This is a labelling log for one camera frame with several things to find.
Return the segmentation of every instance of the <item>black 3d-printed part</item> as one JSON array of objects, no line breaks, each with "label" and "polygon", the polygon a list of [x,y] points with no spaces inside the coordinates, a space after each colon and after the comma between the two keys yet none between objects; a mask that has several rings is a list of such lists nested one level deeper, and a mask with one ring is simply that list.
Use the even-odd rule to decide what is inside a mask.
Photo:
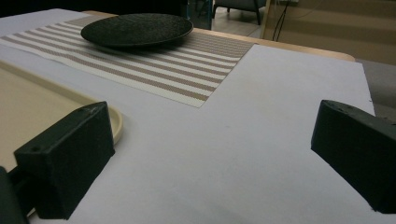
[{"label": "black 3d-printed part", "polygon": [[311,143],[375,211],[396,213],[396,126],[351,105],[324,100]]},{"label": "black 3d-printed part", "polygon": [[26,215],[22,212],[12,183],[6,170],[0,166],[0,223],[26,224]]},{"label": "black 3d-printed part", "polygon": [[106,102],[83,106],[15,151],[18,169],[35,179],[41,218],[69,219],[115,153]]}]

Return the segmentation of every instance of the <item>wooden tray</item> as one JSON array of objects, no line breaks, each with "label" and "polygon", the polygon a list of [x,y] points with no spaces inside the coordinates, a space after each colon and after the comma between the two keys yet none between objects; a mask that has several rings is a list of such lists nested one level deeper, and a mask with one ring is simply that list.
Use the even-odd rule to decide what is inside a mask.
[{"label": "wooden tray", "polygon": [[[73,110],[98,102],[10,63],[0,61],[0,166],[16,166],[13,152]],[[108,106],[114,143],[121,113]]]}]

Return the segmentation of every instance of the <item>white tabletop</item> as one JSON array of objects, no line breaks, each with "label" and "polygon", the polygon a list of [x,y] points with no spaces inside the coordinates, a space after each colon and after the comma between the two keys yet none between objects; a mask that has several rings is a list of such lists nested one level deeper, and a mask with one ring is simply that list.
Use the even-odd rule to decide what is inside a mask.
[{"label": "white tabletop", "polygon": [[[3,18],[0,35],[83,16],[54,9]],[[374,212],[310,149],[322,99],[374,114],[359,63],[254,46],[196,108],[5,46],[0,60],[123,114],[116,154],[67,223],[396,221]]]}]

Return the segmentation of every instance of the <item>mounting hole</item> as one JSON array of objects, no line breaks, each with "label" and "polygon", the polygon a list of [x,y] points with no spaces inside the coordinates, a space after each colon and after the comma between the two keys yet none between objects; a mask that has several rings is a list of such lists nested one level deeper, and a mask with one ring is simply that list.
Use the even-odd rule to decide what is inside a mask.
[{"label": "mounting hole", "polygon": [[41,150],[40,147],[32,147],[32,149],[31,149],[31,151],[33,151],[33,152],[37,152],[37,151],[39,151],[39,150]]}]

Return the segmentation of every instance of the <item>screw hole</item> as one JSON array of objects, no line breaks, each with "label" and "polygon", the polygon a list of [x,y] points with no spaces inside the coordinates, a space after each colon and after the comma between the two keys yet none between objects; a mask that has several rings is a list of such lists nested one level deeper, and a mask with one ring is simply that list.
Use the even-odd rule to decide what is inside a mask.
[{"label": "screw hole", "polygon": [[39,147],[33,147],[31,150],[32,150],[33,152],[37,152],[37,151],[40,150],[40,148],[39,148]]}]

